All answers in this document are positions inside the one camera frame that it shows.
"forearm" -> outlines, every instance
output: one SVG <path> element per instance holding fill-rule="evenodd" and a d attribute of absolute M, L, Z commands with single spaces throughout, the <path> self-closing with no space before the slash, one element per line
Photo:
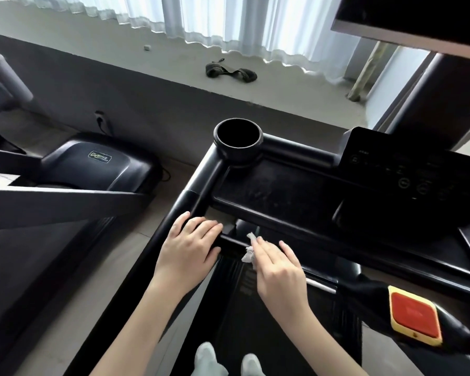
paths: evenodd
<path fill-rule="evenodd" d="M 283 327 L 301 355 L 319 376 L 367 376 L 334 340 L 311 310 L 296 324 Z"/>
<path fill-rule="evenodd" d="M 142 376 L 180 299 L 152 282 L 91 376 Z"/>

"tiled floor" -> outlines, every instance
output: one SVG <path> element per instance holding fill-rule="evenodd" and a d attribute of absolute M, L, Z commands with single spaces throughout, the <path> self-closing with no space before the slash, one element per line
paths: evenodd
<path fill-rule="evenodd" d="M 8 138 L 36 155 L 44 155 L 63 142 L 71 133 L 42 126 L 36 122 L 36 116 L 21 111 L 14 112 L 7 120 L 19 124 L 18 126 L 23 132 L 11 134 Z M 34 132 L 34 137 L 31 137 L 30 132 Z M 26 137 L 25 145 L 21 145 L 21 135 L 23 134 Z M 156 198 L 142 214 L 131 232 L 108 252 L 106 258 L 100 261 L 81 287 L 72 294 L 69 302 L 19 367 L 16 376 L 61 376 L 66 370 L 125 275 L 194 171 L 193 167 L 171 159 L 163 159 L 163 164 L 171 172 L 171 180 L 167 183 L 161 183 L 157 187 Z M 13 175 L 0 174 L 0 187 L 6 187 L 14 177 Z M 222 222 L 232 220 L 232 217 L 214 210 L 210 210 L 207 215 Z M 209 278 L 210 275 L 157 345 L 147 368 L 147 376 L 169 375 Z M 370 376 L 421 375 L 391 339 L 379 335 L 368 327 L 364 327 L 363 353 L 363 365 Z"/>

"left hand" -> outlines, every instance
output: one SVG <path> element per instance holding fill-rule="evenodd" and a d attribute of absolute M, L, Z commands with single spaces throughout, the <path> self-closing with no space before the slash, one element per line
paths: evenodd
<path fill-rule="evenodd" d="M 210 247 L 223 229 L 217 221 L 180 215 L 162 245 L 150 286 L 157 286 L 182 298 L 207 276 L 221 248 Z"/>

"red emergency stop button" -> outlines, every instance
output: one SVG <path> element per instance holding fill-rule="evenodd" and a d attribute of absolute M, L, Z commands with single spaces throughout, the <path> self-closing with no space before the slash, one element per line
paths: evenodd
<path fill-rule="evenodd" d="M 440 337 L 439 318 L 431 305 L 394 292 L 391 311 L 398 324 L 431 338 Z"/>

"white tissue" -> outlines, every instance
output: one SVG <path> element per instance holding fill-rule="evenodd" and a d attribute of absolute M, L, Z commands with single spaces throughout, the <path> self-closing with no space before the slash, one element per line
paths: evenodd
<path fill-rule="evenodd" d="M 249 232 L 247 234 L 247 237 L 251 240 L 256 240 L 256 235 L 254 233 Z M 252 246 L 246 246 L 245 247 L 246 253 L 244 257 L 242 258 L 243 263 L 252 263 L 252 268 L 256 270 L 256 256 L 254 255 L 254 249 Z"/>

